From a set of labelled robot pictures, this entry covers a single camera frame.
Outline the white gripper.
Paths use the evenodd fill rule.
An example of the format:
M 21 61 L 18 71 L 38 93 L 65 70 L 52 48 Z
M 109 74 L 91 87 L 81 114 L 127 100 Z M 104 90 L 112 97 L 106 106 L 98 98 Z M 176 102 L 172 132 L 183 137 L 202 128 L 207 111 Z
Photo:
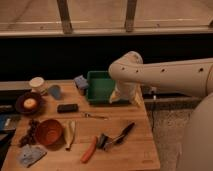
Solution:
M 115 88 L 110 95 L 109 102 L 117 102 L 119 100 L 128 100 L 136 106 L 142 105 L 142 92 L 138 83 L 125 83 L 117 81 Z

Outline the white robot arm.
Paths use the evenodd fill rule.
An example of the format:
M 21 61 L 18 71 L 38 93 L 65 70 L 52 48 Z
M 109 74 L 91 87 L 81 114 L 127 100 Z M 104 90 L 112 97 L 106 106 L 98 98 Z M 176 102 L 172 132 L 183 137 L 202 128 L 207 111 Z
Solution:
M 139 53 L 130 51 L 108 72 L 116 82 L 110 103 L 125 99 L 140 106 L 141 84 L 200 97 L 186 125 L 176 171 L 213 171 L 213 57 L 144 64 Z

